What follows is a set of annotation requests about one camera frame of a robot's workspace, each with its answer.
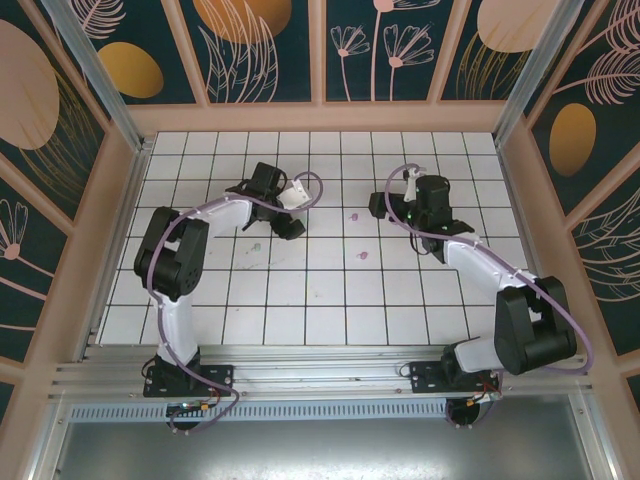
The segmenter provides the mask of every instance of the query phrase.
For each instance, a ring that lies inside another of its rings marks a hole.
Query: cable
[[[411,168],[415,168],[415,169],[420,170],[420,166],[419,165],[417,165],[415,163],[407,163],[406,165],[401,165],[398,168],[396,168],[393,172],[391,172],[391,175],[389,175],[389,178],[387,178],[387,182],[386,182],[385,188],[384,188],[384,203],[385,203],[385,206],[387,207],[387,211],[389,212],[389,215],[398,224],[398,226],[400,226],[401,228],[404,228],[409,233],[413,233],[414,235],[417,235],[419,237],[432,238],[434,240],[443,240],[445,242],[451,240],[452,237],[449,236],[449,235],[439,235],[437,233],[427,233],[427,232],[421,232],[420,230],[416,230],[416,229],[410,227],[409,225],[407,225],[406,223],[402,222],[398,218],[396,213],[393,211],[393,208],[391,207],[391,198],[389,196],[391,194],[391,181],[401,171],[408,170],[408,169],[411,169]],[[553,298],[551,298],[547,294],[547,292],[542,290],[534,282],[529,280],[524,275],[521,275],[519,269],[516,269],[516,268],[512,267],[508,262],[503,260],[502,257],[497,255],[495,252],[493,252],[489,248],[485,247],[481,243],[473,242],[473,241],[471,241],[471,240],[469,240],[467,238],[464,238],[464,237],[456,237],[455,241],[459,242],[459,243],[464,243],[465,245],[469,245],[470,247],[473,247],[474,249],[479,250],[484,255],[488,256],[489,258],[495,260],[499,265],[501,265],[503,268],[505,268],[509,272],[509,274],[513,275],[515,278],[517,278],[518,280],[523,282],[525,285],[530,287],[540,298],[544,299],[549,305],[551,305],[551,307],[554,310],[556,310],[560,315],[562,315],[562,317],[567,322],[569,322],[569,325],[571,325],[571,327],[578,334],[578,336],[582,340],[582,343],[585,346],[585,349],[587,350],[587,361],[585,362],[585,364],[582,365],[581,367],[575,368],[575,369],[544,367],[545,370],[549,370],[549,371],[556,372],[556,373],[567,374],[567,375],[583,375],[583,374],[587,373],[591,369],[591,367],[593,365],[593,360],[594,360],[593,347],[591,346],[591,342],[589,341],[589,338],[587,337],[587,334],[584,332],[584,330],[580,327],[580,325],[578,325],[578,323],[575,321],[575,319],[571,316],[571,314],[569,312],[567,312],[567,310],[562,305],[560,305]]]
[[[151,262],[149,263],[149,271],[147,272],[146,282],[147,282],[147,291],[149,292],[149,295],[151,295],[151,298],[153,298],[158,304],[158,333],[160,334],[160,339],[162,341],[162,345],[167,349],[167,352],[169,353],[169,356],[172,358],[172,360],[175,362],[175,364],[180,369],[182,369],[182,371],[184,371],[187,375],[190,375],[191,377],[195,378],[199,382],[204,383],[205,385],[213,387],[213,388],[215,388],[217,390],[222,390],[223,392],[229,392],[232,395],[234,395],[234,397],[235,397],[233,399],[233,401],[228,406],[223,408],[222,411],[218,415],[213,417],[211,420],[207,420],[206,422],[202,422],[202,423],[198,424],[197,426],[195,426],[194,428],[192,428],[190,430],[185,430],[185,431],[178,430],[175,427],[175,425],[173,424],[173,419],[175,418],[176,415],[175,414],[172,415],[171,418],[170,418],[169,423],[170,423],[170,426],[171,426],[171,430],[173,431],[174,434],[182,432],[182,435],[189,435],[191,432],[192,433],[201,432],[201,431],[203,431],[203,430],[215,425],[216,423],[218,423],[218,420],[220,420],[222,417],[224,417],[227,413],[229,413],[229,411],[233,407],[236,406],[236,404],[240,400],[240,394],[238,393],[237,390],[235,390],[235,389],[233,389],[231,387],[228,387],[227,385],[222,385],[220,383],[213,382],[213,381],[209,380],[208,378],[205,378],[202,375],[199,375],[198,373],[194,372],[189,367],[187,367],[184,363],[182,363],[182,361],[176,355],[176,352],[173,350],[173,348],[171,348],[171,345],[169,344],[169,341],[167,340],[167,334],[164,331],[164,325],[163,325],[164,322],[162,321],[162,311],[163,311],[163,307],[164,307],[164,305],[162,304],[162,298],[160,297],[160,295],[158,295],[156,292],[154,292],[153,288],[152,288],[152,286],[153,286],[153,273],[155,272],[156,264],[158,263],[158,258],[160,257],[160,252],[164,248],[164,244],[167,241],[167,239],[169,238],[169,236],[171,235],[171,233],[173,232],[173,230],[175,230],[175,228],[185,218],[188,218],[191,215],[197,214],[201,210],[205,210],[207,208],[211,208],[211,207],[214,207],[216,205],[223,204],[223,203],[226,203],[226,202],[229,202],[229,201],[233,201],[233,200],[249,200],[250,202],[255,203],[256,205],[260,205],[262,207],[265,207],[265,208],[268,208],[268,209],[271,209],[271,210],[273,210],[275,212],[280,212],[280,213],[289,213],[289,214],[291,214],[291,213],[306,212],[310,208],[313,208],[320,201],[320,198],[322,197],[322,194],[324,193],[324,184],[322,183],[322,179],[316,173],[310,172],[310,171],[299,173],[298,175],[296,175],[294,177],[294,180],[299,180],[303,176],[309,176],[309,177],[312,177],[313,179],[317,180],[318,181],[318,186],[319,186],[318,195],[313,199],[313,201],[311,201],[306,206],[303,206],[303,207],[300,207],[300,208],[294,208],[294,209],[291,209],[291,210],[286,210],[284,208],[273,206],[273,205],[271,205],[269,203],[263,202],[262,200],[258,200],[256,198],[246,197],[244,195],[239,195],[237,193],[227,193],[227,194],[225,194],[224,196],[222,196],[220,198],[217,198],[215,200],[212,200],[210,202],[205,203],[204,205],[192,208],[192,209],[182,213],[180,216],[178,216],[175,220],[173,220],[169,224],[167,229],[164,231],[164,233],[160,237],[160,240],[158,241],[158,245],[156,246],[156,249],[153,251],[153,255],[151,256]]]

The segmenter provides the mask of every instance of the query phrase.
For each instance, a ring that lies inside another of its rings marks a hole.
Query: dark teal wallpaper
[[[585,2],[582,4],[582,8],[580,9],[580,13],[578,14],[577,20],[573,23],[573,26],[571,27],[571,29],[567,33],[567,36],[564,38],[564,41],[562,42],[562,45],[558,49],[558,53],[556,54],[554,60],[551,62],[551,65],[549,65],[549,68],[547,69],[544,77],[542,78],[542,80],[538,84],[538,87],[533,92],[533,95],[531,95],[531,98],[529,99],[529,103],[527,103],[527,106],[524,108],[525,116],[528,117],[529,113],[531,113],[531,110],[533,109],[533,107],[535,106],[536,102],[540,98],[540,95],[542,94],[542,91],[547,86],[547,83],[549,81],[549,77],[552,75],[552,73],[558,67],[558,63],[560,63],[560,61],[562,60],[562,57],[564,56],[564,54],[567,51],[567,48],[569,47],[569,45],[571,45],[571,42],[573,41],[573,38],[576,36],[576,33],[580,29],[580,26],[582,25],[582,22],[584,22],[584,18],[587,16],[589,11],[591,10],[591,7],[593,7],[594,2],[595,2],[595,0],[585,0]]]
[[[180,0],[212,103],[311,100],[307,0]]]
[[[327,100],[426,100],[451,7],[328,0]]]
[[[0,357],[24,361],[66,241],[0,180]]]
[[[618,355],[640,348],[640,170],[574,230]]]
[[[442,100],[506,100],[554,6],[472,0]]]
[[[11,400],[12,393],[13,385],[0,382],[0,425],[2,425],[4,414],[7,413],[7,407],[9,406],[9,400]]]
[[[0,154],[75,217],[102,127],[16,0],[0,3]]]
[[[565,213],[640,141],[640,5],[615,0],[532,128]]]

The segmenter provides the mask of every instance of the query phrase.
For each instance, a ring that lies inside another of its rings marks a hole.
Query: yellow oval
[[[193,5],[202,21],[219,37],[233,43],[255,43],[262,35],[251,28],[245,2],[256,20],[260,17],[265,21],[274,37],[291,19],[291,0],[193,0]]]
[[[596,142],[596,119],[584,105],[566,105],[553,121],[549,155],[556,172],[575,175],[589,159]]]
[[[164,86],[162,70],[140,47],[126,42],[105,45],[98,56],[121,93],[135,98],[150,98]]]

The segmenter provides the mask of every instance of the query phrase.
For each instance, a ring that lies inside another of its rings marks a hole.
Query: white tile floor
[[[153,344],[153,307],[133,260],[154,209],[187,208],[250,177],[259,161],[289,177],[311,168],[325,180],[307,233],[287,242],[266,224],[210,239],[193,295],[202,344],[449,344],[493,329],[492,300],[405,232],[369,214],[387,175],[418,163],[451,180],[456,218],[526,268],[507,189],[486,133],[162,132],[158,135],[97,338]],[[404,183],[394,182],[402,192]]]

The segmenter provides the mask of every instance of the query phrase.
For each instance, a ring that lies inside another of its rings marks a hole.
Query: white tile
[[[262,345],[264,307],[228,307],[224,322],[225,345]]]
[[[156,143],[153,147],[153,153],[154,155],[182,155],[186,141],[187,132],[158,132]]]
[[[276,166],[287,174],[289,180],[296,175],[309,170],[309,155],[286,154],[278,155]]]
[[[133,270],[120,271],[111,303],[115,305],[147,305],[149,303],[149,293]]]
[[[467,152],[470,154],[493,155],[496,153],[493,136],[490,133],[465,132],[464,143],[467,146]]]
[[[270,239],[238,238],[233,253],[234,270],[266,270],[269,268]]]
[[[200,206],[207,201],[208,189],[209,182],[206,180],[180,180],[171,206],[178,208]]]
[[[475,282],[463,274],[460,275],[460,285],[465,305],[493,305],[496,301],[495,296],[488,298]]]
[[[422,290],[425,305],[462,305],[457,272],[422,272]]]
[[[153,155],[145,180],[175,180],[181,161],[180,155]]]
[[[430,132],[402,132],[404,153],[411,155],[431,155],[436,153]]]
[[[193,307],[193,329],[198,345],[220,345],[224,327],[224,307]]]
[[[476,181],[476,190],[481,207],[510,207],[511,201],[504,182]]]
[[[247,153],[278,153],[278,132],[251,132]]]
[[[345,180],[342,182],[342,202],[345,207],[369,206],[369,197],[375,192],[373,180]]]
[[[344,305],[344,273],[309,271],[307,305]]]
[[[225,305],[229,290],[229,272],[204,271],[193,292],[194,305]]]
[[[454,208],[453,218],[465,222],[471,228],[476,231],[476,234],[480,237],[485,237],[484,222],[482,221],[482,215],[479,208]]]
[[[283,240],[275,237],[271,239],[271,260],[269,261],[271,270],[304,270],[306,265],[306,239]]]
[[[265,345],[304,345],[304,307],[267,307]]]
[[[492,238],[491,250],[516,268],[528,268],[522,242],[519,238]]]
[[[216,155],[213,157],[211,178],[215,180],[242,180],[244,155]]]
[[[347,305],[384,305],[382,272],[347,271]]]
[[[418,256],[407,238],[381,238],[382,268],[390,270],[417,270]]]
[[[205,270],[230,269],[232,254],[233,238],[209,238],[207,241],[207,252],[204,257]]]
[[[209,180],[213,155],[185,155],[180,167],[180,180]]]
[[[489,237],[519,236],[516,219],[510,208],[483,208],[482,216]]]
[[[264,305],[267,297],[267,273],[232,271],[229,305]]]
[[[466,155],[438,155],[440,175],[449,180],[471,180],[471,168]]]
[[[370,132],[342,132],[342,154],[371,153]]]
[[[478,197],[470,180],[451,180],[449,204],[452,207],[477,207]]]
[[[385,270],[384,294],[387,305],[422,305],[419,272]]]
[[[427,320],[424,307],[387,307],[389,345],[426,345]]]
[[[218,140],[217,132],[189,132],[185,155],[213,155]]]
[[[307,345],[345,344],[344,307],[308,307]]]
[[[311,132],[311,153],[340,153],[340,132]]]
[[[345,208],[344,236],[377,237],[378,219],[367,208]]]
[[[271,165],[272,167],[276,166],[278,163],[277,155],[247,155],[247,158],[244,162],[244,173],[242,178],[251,178],[253,175],[253,171],[256,169],[256,165],[259,163],[266,163],[267,165]]]
[[[387,345],[384,307],[347,308],[347,345]]]
[[[495,155],[469,155],[473,178],[476,180],[502,180],[500,160]]]
[[[244,155],[247,153],[247,132],[220,132],[216,144],[216,155]]]
[[[340,180],[342,178],[340,155],[311,155],[309,170],[317,173],[322,180]]]
[[[132,237],[144,237],[149,227],[149,222],[155,212],[155,208],[136,208],[136,216],[133,219],[130,235]]]
[[[433,142],[437,154],[457,155],[466,154],[462,133],[460,132],[434,132]]]
[[[493,337],[496,329],[495,307],[465,307],[469,335],[474,337]]]
[[[278,153],[309,153],[309,132],[281,132]]]
[[[304,305],[306,272],[301,270],[269,272],[267,305]]]
[[[341,237],[341,208],[312,208],[307,226],[310,237]]]
[[[341,238],[309,239],[309,270],[342,270],[343,257]]]
[[[469,339],[462,307],[427,307],[427,323],[431,345],[450,345]]]
[[[138,345],[147,307],[109,307],[101,344]]]
[[[238,184],[236,180],[211,180],[209,182],[209,193],[207,194],[207,202],[220,198],[225,194],[225,191],[229,187],[234,187]]]
[[[400,132],[373,132],[371,138],[374,154],[404,153]]]
[[[341,207],[342,206],[342,182],[340,180],[324,180],[323,192],[317,207]]]
[[[406,155],[405,161],[418,164],[429,175],[440,175],[435,155]]]
[[[391,172],[404,165],[404,155],[374,155],[373,166],[376,174],[376,180],[386,180]]]
[[[372,155],[342,155],[342,177],[347,180],[373,178]]]
[[[347,270],[380,270],[380,240],[345,238],[344,260]]]
[[[139,207],[168,207],[171,205],[175,181],[153,180],[144,182]]]
[[[136,255],[138,255],[138,250],[140,250],[141,244],[142,238],[130,238],[127,241],[127,248],[124,251],[122,264],[120,265],[121,269],[133,270],[133,262],[136,259]]]

